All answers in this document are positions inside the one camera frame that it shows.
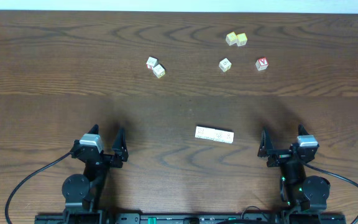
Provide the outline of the white block with bug drawing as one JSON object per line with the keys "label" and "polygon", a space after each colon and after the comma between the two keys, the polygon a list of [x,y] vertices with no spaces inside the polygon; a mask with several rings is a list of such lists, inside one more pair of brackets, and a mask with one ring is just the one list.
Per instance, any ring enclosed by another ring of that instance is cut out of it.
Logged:
{"label": "white block with bug drawing", "polygon": [[229,131],[225,131],[223,134],[223,141],[228,143],[228,144],[232,144],[234,140],[234,133],[233,132],[229,132]]}

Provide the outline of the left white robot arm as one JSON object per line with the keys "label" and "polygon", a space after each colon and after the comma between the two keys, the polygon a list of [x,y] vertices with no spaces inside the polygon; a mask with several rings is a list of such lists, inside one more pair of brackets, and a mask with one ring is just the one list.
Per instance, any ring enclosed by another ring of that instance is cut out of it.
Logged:
{"label": "left white robot arm", "polygon": [[69,176],[62,185],[65,198],[63,223],[113,223],[108,211],[99,208],[99,200],[111,168],[121,168],[128,160],[125,131],[120,128],[112,145],[113,154],[106,154],[94,125],[73,143],[70,155],[85,164],[82,174]]}

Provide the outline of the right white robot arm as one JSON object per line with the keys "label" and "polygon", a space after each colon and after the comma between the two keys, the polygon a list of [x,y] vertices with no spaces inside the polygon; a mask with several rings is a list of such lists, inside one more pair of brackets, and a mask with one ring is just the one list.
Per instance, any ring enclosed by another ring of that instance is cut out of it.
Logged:
{"label": "right white robot arm", "polygon": [[305,166],[315,158],[319,144],[303,125],[298,126],[296,142],[288,149],[275,149],[267,129],[263,129],[257,156],[267,158],[267,167],[279,167],[280,196],[288,208],[282,210],[282,223],[322,223],[327,209],[330,183],[327,179],[307,176]]}

